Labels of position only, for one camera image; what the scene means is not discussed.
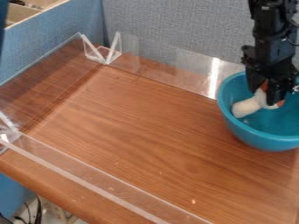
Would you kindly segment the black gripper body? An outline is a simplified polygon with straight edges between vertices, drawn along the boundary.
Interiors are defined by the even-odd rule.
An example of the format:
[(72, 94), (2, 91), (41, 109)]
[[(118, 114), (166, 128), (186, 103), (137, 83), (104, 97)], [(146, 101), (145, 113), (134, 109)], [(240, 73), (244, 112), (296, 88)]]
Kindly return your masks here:
[(289, 81), (289, 89), (296, 86), (296, 77), (299, 70), (295, 68), (292, 57), (281, 58), (277, 57), (272, 62), (264, 62), (257, 59), (257, 49), (253, 46), (242, 45), (241, 46), (241, 63), (245, 68), (257, 68), (265, 71), (265, 82), (269, 79)]

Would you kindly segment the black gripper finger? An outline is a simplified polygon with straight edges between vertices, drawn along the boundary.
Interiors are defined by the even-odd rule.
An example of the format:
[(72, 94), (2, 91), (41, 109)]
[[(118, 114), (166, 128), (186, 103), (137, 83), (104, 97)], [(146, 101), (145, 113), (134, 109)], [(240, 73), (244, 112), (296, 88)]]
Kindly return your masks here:
[(265, 71), (257, 68), (245, 68), (248, 90), (254, 93), (258, 89), (266, 91)]
[(285, 100), (285, 94), (289, 90), (289, 81), (287, 79), (275, 80), (269, 79), (266, 81), (266, 91), (265, 91), (265, 103), (268, 106), (283, 102)]

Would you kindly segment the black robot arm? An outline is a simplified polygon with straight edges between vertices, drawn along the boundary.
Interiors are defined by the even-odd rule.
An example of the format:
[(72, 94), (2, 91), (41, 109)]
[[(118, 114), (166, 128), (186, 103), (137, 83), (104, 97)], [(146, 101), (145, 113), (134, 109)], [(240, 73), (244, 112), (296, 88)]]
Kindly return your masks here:
[(246, 85), (265, 90), (265, 105), (280, 103), (299, 86), (293, 64), (299, 24), (293, 20), (299, 0), (246, 0), (253, 20), (253, 45), (241, 46)]

